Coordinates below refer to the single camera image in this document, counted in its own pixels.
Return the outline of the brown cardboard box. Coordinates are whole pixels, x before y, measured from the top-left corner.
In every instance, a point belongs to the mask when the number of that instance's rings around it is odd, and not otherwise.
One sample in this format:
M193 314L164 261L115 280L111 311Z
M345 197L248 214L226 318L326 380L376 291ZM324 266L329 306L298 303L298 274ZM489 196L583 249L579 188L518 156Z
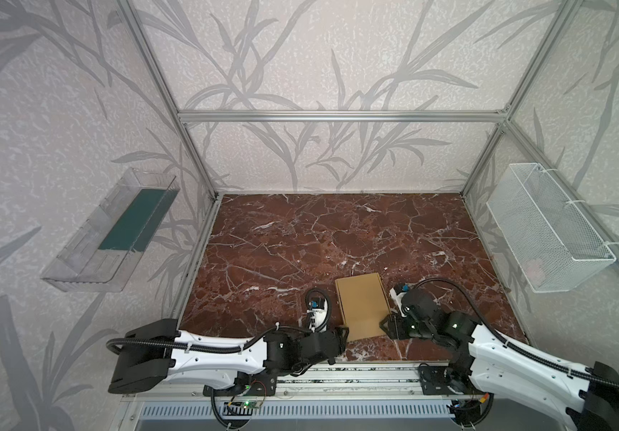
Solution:
M336 292L349 342L385 335L380 324L390 307L378 273L338 278Z

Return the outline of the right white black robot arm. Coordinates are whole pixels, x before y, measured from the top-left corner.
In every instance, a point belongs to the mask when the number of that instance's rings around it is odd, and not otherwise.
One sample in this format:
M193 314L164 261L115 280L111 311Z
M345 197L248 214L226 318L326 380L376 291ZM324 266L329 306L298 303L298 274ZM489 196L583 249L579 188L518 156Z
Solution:
M511 339L478 314L444 311L427 292L407 285L390 290L397 311L381 321L396 340L420 339L449 350L446 366L417 369L424 394L456 394L454 422L472 429L495 398L542 413L568 430L619 430L619 375L600 362L584 366Z

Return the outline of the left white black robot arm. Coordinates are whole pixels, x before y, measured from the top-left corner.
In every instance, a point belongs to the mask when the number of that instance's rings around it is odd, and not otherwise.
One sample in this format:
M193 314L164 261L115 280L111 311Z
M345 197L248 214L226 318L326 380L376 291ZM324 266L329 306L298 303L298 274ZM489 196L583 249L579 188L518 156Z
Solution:
M276 324L249 339L215 338L184 332L176 320L162 319L108 341L108 350L117 355L108 391L146 393L166 382L201 385L206 396L273 396L280 378L335 364L348 335L345 326Z

